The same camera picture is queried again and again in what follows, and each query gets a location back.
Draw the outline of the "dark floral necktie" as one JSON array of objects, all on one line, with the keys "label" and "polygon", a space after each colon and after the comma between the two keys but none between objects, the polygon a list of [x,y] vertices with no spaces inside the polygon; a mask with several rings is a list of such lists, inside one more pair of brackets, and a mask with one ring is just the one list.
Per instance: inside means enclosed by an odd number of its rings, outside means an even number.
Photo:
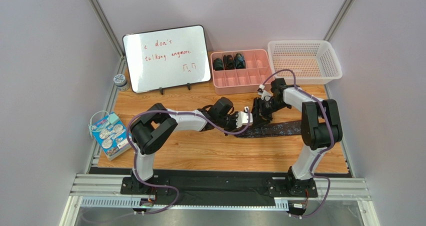
[{"label": "dark floral necktie", "polygon": [[260,127],[250,127],[241,134],[235,135],[241,139],[271,138],[284,136],[300,136],[302,121],[294,120],[281,123],[270,123]]}]

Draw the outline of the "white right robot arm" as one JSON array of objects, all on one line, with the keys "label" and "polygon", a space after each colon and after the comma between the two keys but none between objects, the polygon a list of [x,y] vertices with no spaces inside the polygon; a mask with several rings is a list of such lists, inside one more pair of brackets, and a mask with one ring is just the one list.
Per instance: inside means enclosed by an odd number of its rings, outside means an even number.
[{"label": "white right robot arm", "polygon": [[297,161],[289,168],[285,191],[298,196],[311,188],[314,171],[324,153],[343,138],[343,130],[337,102],[320,99],[297,85],[286,84],[283,78],[271,82],[271,93],[265,85],[258,87],[259,97],[253,100],[252,126],[261,128],[273,119],[273,113],[284,108],[296,108],[301,112],[300,133],[303,147]]}]

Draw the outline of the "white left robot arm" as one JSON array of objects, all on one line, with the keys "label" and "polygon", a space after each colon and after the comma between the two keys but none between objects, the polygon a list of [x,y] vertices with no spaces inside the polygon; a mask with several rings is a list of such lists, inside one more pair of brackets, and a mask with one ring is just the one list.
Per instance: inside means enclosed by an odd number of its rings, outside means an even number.
[{"label": "white left robot arm", "polygon": [[178,111],[156,103],[147,111],[132,118],[127,126],[126,139],[134,151],[131,182],[124,189],[144,193],[160,188],[149,183],[154,175],[155,154],[172,133],[181,131],[205,132],[217,129],[226,135],[239,135],[248,130],[254,117],[250,109],[235,111],[226,97],[193,111]]}]

